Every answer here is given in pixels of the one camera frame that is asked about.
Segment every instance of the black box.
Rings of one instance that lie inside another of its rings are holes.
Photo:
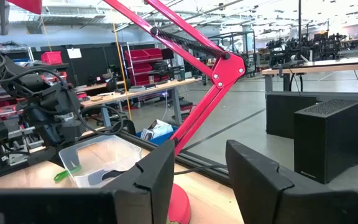
[[[315,97],[267,95],[266,133],[293,139],[294,113],[315,104]]]
[[[326,184],[358,164],[358,101],[329,100],[295,113],[295,172]]]

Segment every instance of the metal frame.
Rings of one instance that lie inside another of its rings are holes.
[[[159,91],[156,91],[156,92],[148,92],[148,93],[145,93],[144,95],[137,95],[137,96],[134,96],[134,97],[129,97],[129,99],[140,98],[142,96],[156,94],[156,93],[160,93],[162,91],[168,91],[168,90],[173,90],[172,91],[172,93],[173,93],[172,102],[173,102],[173,110],[175,112],[175,122],[176,122],[177,125],[181,125],[182,124],[182,117],[181,117],[181,113],[180,113],[179,92],[178,92],[178,89],[177,89],[176,86],[175,87],[168,87],[168,88],[166,88],[164,90],[159,90]],[[118,102],[120,112],[122,112],[122,105],[120,104],[121,100],[118,100],[118,101],[117,100],[112,100],[109,103],[116,103],[116,102]],[[107,109],[102,108],[101,117],[102,117],[102,120],[103,120],[104,127],[110,127],[111,122],[110,122],[110,119],[109,119],[109,111]]]
[[[234,37],[237,37],[237,36],[240,36],[240,35],[243,35],[245,36],[245,42],[244,42],[244,45],[246,47],[246,52],[245,54],[248,56],[248,34],[253,34],[254,36],[254,53],[252,54],[252,58],[254,59],[254,70],[253,71],[249,71],[249,72],[246,72],[246,75],[249,75],[249,74],[255,74],[256,71],[257,71],[257,66],[256,66],[256,61],[257,61],[257,56],[256,56],[256,45],[255,45],[255,31],[240,31],[240,32],[228,32],[228,33],[225,33],[225,34],[219,34],[219,35],[215,35],[215,36],[212,36],[212,37],[209,37],[209,39],[219,39],[223,42],[223,39],[225,38],[230,38],[230,45],[231,45],[231,49],[232,49],[232,52],[235,52],[235,49],[234,49]]]

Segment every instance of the wooden table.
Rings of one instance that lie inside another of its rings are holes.
[[[194,82],[198,82],[198,81],[201,81],[201,79],[200,78],[199,79],[189,78],[189,79],[186,79],[186,80],[183,80],[180,82],[178,80],[172,80],[166,84],[157,85],[157,87],[153,88],[153,89],[140,91],[140,92],[127,92],[127,95],[114,93],[113,96],[92,96],[90,100],[81,102],[81,106],[84,108],[87,108],[87,107],[96,106],[96,105],[106,105],[108,103],[115,103],[115,102],[118,102],[121,100],[126,100],[127,97],[128,97],[128,99],[132,99],[132,98],[137,98],[137,97],[144,96],[144,95],[149,95],[152,93],[158,93],[161,91],[173,89],[172,101],[173,101],[173,108],[174,108],[174,112],[175,112],[175,119],[176,119],[177,124],[181,124],[179,92],[177,90],[177,87],[182,86],[182,85],[187,85],[190,83],[194,83]],[[109,127],[111,125],[108,111],[105,108],[102,109],[102,119],[103,119],[103,123],[104,123],[105,127]]]
[[[142,150],[142,156],[149,152]],[[175,172],[186,168],[175,164]],[[69,178],[56,184],[53,178],[64,171],[51,162],[19,170],[0,177],[1,188],[73,188]],[[174,183],[186,191],[191,205],[191,222],[194,224],[243,223],[232,189],[197,173],[175,176]]]
[[[330,93],[330,92],[309,92],[304,91],[298,93],[297,91],[289,90],[290,75],[292,73],[310,73],[310,72],[336,72],[336,71],[351,71],[358,75],[358,58],[349,58],[341,60],[327,60],[321,62],[308,62],[300,67],[290,69],[284,68],[282,74],[284,76],[283,91],[273,91],[273,76],[280,74],[279,69],[263,70],[262,74],[265,76],[265,91],[268,95],[280,96],[311,96],[316,97],[317,101],[327,101],[332,99],[343,100],[358,100],[358,93]]]
[[[336,72],[336,71],[358,71],[358,58],[327,60],[320,62],[308,62],[300,67],[283,69],[283,74],[289,73],[308,73],[308,72]],[[262,71],[263,75],[277,75],[280,73],[279,69],[266,69]]]

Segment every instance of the vent grille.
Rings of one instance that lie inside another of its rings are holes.
[[[328,115],[358,103],[357,100],[329,100],[304,109],[302,112]]]

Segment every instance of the white label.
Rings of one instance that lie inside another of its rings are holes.
[[[67,49],[68,57],[73,58],[82,58],[81,49]]]
[[[303,174],[303,175],[307,175],[308,177],[311,177],[311,178],[316,178],[315,176],[313,176],[313,175],[311,175],[311,174],[308,174],[308,173],[306,173],[306,172],[303,172],[303,171],[301,171],[301,174]]]

